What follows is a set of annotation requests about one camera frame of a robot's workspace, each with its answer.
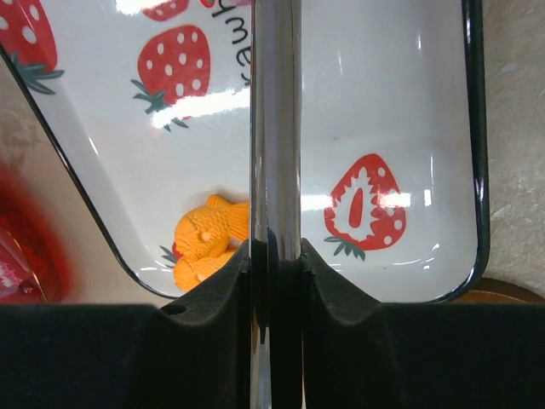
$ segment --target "table surface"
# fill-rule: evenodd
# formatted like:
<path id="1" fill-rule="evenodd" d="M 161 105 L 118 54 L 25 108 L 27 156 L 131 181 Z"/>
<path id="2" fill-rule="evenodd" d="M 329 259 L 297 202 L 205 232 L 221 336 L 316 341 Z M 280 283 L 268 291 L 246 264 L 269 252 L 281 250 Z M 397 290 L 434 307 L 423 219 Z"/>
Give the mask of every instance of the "table surface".
<path id="1" fill-rule="evenodd" d="M 545 296 L 545 2 L 484 0 L 492 251 L 486 271 Z M 121 268 L 6 66 L 0 160 L 55 225 L 71 266 L 67 302 L 150 302 Z"/>

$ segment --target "orange fish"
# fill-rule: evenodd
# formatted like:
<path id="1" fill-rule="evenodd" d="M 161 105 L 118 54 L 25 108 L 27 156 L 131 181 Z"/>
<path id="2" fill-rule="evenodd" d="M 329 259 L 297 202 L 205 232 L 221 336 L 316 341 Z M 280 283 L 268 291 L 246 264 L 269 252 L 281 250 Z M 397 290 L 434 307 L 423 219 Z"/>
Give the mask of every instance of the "orange fish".
<path id="1" fill-rule="evenodd" d="M 174 269 L 176 285 L 189 291 L 222 268 L 234 252 L 231 239 L 248 238 L 249 218 L 249 203 L 232 204 L 216 194 L 186 213 L 175 230 L 175 246 L 182 254 Z"/>

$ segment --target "strawberry print tray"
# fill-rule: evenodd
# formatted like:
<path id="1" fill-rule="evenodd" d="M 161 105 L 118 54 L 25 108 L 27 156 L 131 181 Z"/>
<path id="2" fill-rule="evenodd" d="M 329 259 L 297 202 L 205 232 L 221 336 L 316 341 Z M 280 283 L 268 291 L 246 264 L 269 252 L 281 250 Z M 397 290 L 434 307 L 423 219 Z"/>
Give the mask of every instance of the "strawberry print tray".
<path id="1" fill-rule="evenodd" d="M 237 3 L 0 0 L 4 58 L 119 261 L 166 297 L 181 216 L 248 199 Z M 303 0 L 302 234 L 382 301 L 453 297 L 485 266 L 478 3 Z"/>

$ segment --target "tray rim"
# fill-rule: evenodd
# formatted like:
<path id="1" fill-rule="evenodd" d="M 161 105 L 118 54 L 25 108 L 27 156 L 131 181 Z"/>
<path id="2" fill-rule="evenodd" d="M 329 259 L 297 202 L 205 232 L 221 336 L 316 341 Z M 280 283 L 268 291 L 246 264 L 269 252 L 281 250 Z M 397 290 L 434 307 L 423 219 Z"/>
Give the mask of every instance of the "tray rim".
<path id="1" fill-rule="evenodd" d="M 484 53 L 484 35 L 483 35 L 483 5 L 482 0 L 461 0 L 462 21 L 466 24 L 463 27 L 464 49 L 466 59 L 466 74 L 468 87 L 468 106 L 469 106 L 469 128 L 471 140 L 471 153 L 473 165 L 473 183 L 475 197 L 475 216 L 477 227 L 477 255 L 473 269 L 467 278 L 453 291 L 444 294 L 442 297 L 424 302 L 447 302 L 456 299 L 475 287 L 477 281 L 485 272 L 486 265 L 490 256 L 491 238 L 490 238 L 490 197 L 489 197 L 489 177 L 488 177 L 488 150 L 486 142 L 486 104 L 485 104 L 485 53 Z M 167 296 L 148 284 L 141 281 L 136 273 L 129 267 L 123 256 L 119 252 L 115 241 L 113 240 L 106 225 L 102 221 L 93 201 L 85 191 L 85 187 L 77 177 L 75 170 L 70 164 L 70 160 L 65 155 L 62 146 L 56 139 L 53 130 L 43 116 L 36 101 L 32 97 L 30 90 L 25 86 L 20 74 L 17 72 L 14 64 L 9 59 L 8 54 L 0 44 L 0 55 L 7 65 L 10 73 L 14 77 L 20 88 L 26 102 L 31 107 L 34 115 L 42 126 L 49 142 L 57 152 L 60 160 L 65 166 L 68 175 L 76 186 L 77 191 L 87 206 L 91 216 L 95 219 L 104 239 L 108 243 L 110 250 L 118 260 L 125 273 L 137 284 L 150 291 L 151 293 L 166 299 L 174 300 L 178 297 Z"/>

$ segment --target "metal bar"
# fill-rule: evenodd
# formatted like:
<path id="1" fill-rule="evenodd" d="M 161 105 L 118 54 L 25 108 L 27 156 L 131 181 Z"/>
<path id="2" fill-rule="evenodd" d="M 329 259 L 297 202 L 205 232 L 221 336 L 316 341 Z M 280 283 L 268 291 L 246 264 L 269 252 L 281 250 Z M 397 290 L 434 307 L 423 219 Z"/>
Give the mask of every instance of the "metal bar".
<path id="1" fill-rule="evenodd" d="M 254 0 L 252 27 L 250 403 L 268 409 L 301 401 L 301 0 Z"/>

